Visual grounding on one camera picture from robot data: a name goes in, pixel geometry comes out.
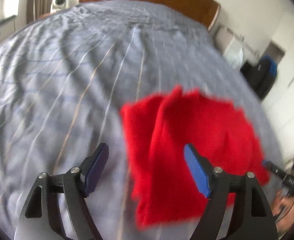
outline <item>metal screw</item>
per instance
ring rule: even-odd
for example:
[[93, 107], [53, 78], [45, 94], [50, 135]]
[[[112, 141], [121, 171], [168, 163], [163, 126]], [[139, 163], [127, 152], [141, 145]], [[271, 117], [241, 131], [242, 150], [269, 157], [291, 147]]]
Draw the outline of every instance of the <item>metal screw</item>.
[[220, 167], [215, 167], [215, 168], [213, 169], [213, 171], [214, 171], [215, 173], [222, 173], [222, 168], [220, 168]]
[[42, 172], [42, 173], [40, 173], [40, 174], [38, 175], [38, 178], [43, 179], [43, 178], [46, 177], [46, 176], [47, 176], [47, 173]]
[[80, 171], [79, 167], [73, 167], [73, 168], [71, 168], [71, 173], [77, 173], [79, 171]]
[[252, 172], [247, 172], [247, 176], [249, 178], [254, 178], [255, 177], [255, 174], [253, 174]]

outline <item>folded red clothing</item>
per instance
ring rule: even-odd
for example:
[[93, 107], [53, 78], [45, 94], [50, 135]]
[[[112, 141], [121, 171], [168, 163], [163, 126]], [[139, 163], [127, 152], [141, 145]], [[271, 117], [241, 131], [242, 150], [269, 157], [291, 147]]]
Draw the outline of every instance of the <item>folded red clothing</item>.
[[[269, 180], [253, 128], [231, 102], [207, 98], [197, 90], [183, 95], [176, 87], [169, 95], [124, 105], [121, 115], [140, 229], [203, 214], [207, 199], [198, 192], [184, 160], [187, 143], [229, 173], [252, 171], [262, 185]], [[233, 201], [230, 194], [228, 204]]]

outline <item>gray bedsheet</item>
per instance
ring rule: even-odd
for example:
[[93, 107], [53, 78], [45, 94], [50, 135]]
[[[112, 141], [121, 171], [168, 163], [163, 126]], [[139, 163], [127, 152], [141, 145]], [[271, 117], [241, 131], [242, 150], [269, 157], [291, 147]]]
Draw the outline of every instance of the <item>gray bedsheet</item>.
[[[262, 107], [213, 47], [206, 28], [163, 5], [113, 0], [38, 20], [0, 45], [0, 226], [10, 238], [37, 175], [65, 173], [106, 142], [110, 158], [89, 210], [105, 240], [188, 239], [197, 221], [140, 232], [129, 194], [119, 110], [176, 84], [232, 99], [266, 157], [281, 165]], [[277, 182], [264, 188], [269, 199]], [[64, 199], [65, 229], [73, 237]], [[219, 236], [226, 232], [226, 212]]]

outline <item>red knit garment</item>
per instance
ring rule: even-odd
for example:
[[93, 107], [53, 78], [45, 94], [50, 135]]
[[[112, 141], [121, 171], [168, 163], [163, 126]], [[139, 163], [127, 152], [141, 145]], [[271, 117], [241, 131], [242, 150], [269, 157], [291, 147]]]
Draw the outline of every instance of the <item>red knit garment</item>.
[[[176, 87], [169, 95], [124, 105], [121, 116], [140, 229], [203, 214], [207, 199], [184, 160], [187, 143], [228, 173], [252, 171], [262, 185], [269, 180], [253, 128], [231, 102], [209, 99], [197, 90], [183, 95]], [[230, 194], [228, 204], [233, 201]]]

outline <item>black wire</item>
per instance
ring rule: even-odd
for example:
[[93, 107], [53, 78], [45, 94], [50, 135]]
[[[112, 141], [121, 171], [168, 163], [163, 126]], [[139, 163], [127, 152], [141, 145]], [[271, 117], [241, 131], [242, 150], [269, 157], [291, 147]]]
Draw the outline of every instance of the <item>black wire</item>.
[[293, 205], [294, 205], [294, 202], [293, 202], [293, 204], [291, 205], [291, 207], [289, 208], [289, 210], [287, 211], [287, 213], [281, 218], [281, 219], [279, 219], [278, 221], [276, 221], [275, 223], [277, 224], [277, 223], [279, 223], [286, 215], [288, 215], [288, 213], [290, 212], [290, 210], [292, 209], [292, 207], [293, 207]]

